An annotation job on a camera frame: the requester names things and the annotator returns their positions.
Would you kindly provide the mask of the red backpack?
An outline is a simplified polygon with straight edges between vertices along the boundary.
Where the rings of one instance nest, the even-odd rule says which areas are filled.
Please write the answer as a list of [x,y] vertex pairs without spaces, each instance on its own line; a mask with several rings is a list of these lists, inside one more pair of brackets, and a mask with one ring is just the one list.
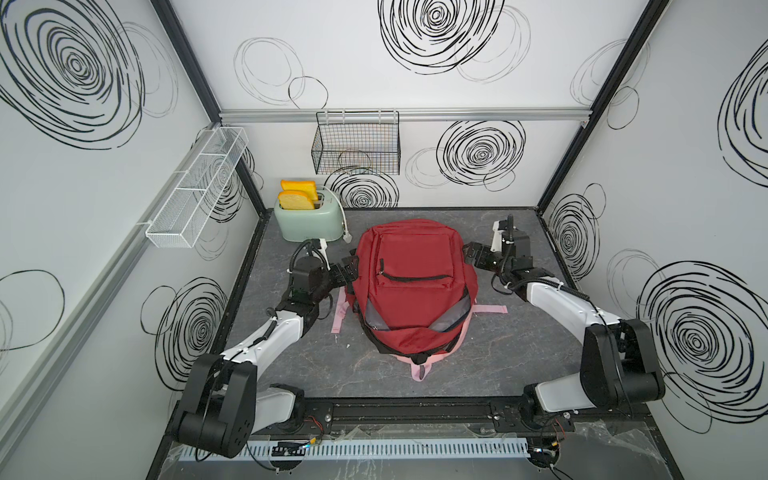
[[373,226],[355,252],[346,300],[367,338],[421,381],[467,334],[478,279],[453,228],[428,219]]

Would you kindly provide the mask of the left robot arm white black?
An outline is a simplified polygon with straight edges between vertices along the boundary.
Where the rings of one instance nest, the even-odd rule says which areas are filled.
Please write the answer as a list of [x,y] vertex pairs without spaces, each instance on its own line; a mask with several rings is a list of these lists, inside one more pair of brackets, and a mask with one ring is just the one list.
[[352,255],[329,263],[310,255],[294,260],[289,282],[269,319],[232,348],[204,354],[192,365],[181,400],[171,415],[172,439],[233,458],[252,434],[273,426],[293,433],[305,424],[304,391],[285,384],[258,390],[258,380],[289,346],[320,318],[320,304],[333,290],[358,278]]

